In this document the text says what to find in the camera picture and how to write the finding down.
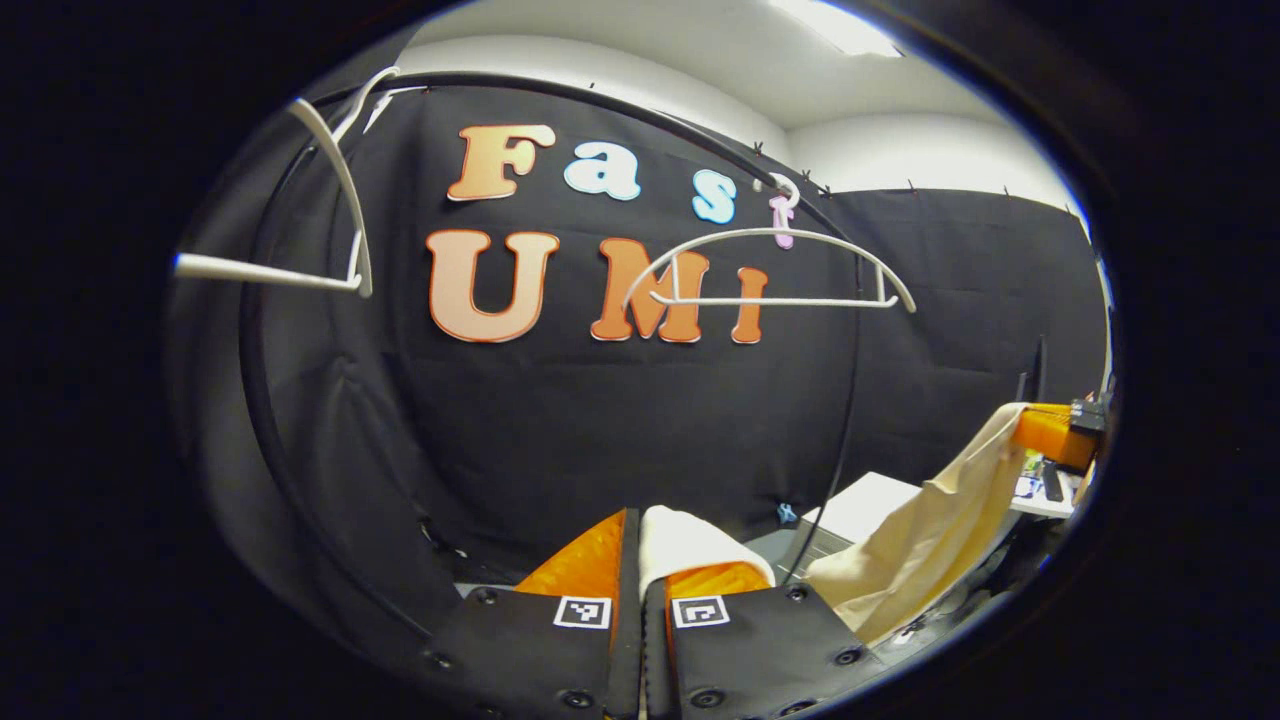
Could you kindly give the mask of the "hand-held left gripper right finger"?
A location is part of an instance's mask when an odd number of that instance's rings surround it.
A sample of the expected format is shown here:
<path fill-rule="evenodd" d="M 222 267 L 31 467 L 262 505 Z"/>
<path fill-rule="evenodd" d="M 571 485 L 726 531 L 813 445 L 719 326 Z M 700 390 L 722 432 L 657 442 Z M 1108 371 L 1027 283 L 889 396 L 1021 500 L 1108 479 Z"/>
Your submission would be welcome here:
<path fill-rule="evenodd" d="M 650 719 L 785 719 L 888 671 L 813 588 L 749 562 L 653 582 L 643 610 Z"/>

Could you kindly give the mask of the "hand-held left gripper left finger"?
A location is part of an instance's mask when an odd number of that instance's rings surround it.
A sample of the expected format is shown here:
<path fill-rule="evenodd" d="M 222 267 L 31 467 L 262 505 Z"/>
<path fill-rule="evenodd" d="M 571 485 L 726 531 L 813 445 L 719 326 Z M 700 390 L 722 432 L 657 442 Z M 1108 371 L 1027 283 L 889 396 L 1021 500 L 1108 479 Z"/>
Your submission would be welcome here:
<path fill-rule="evenodd" d="M 639 534 L 621 509 L 515 587 L 470 591 L 422 652 L 424 685 L 465 719 L 635 719 Z"/>

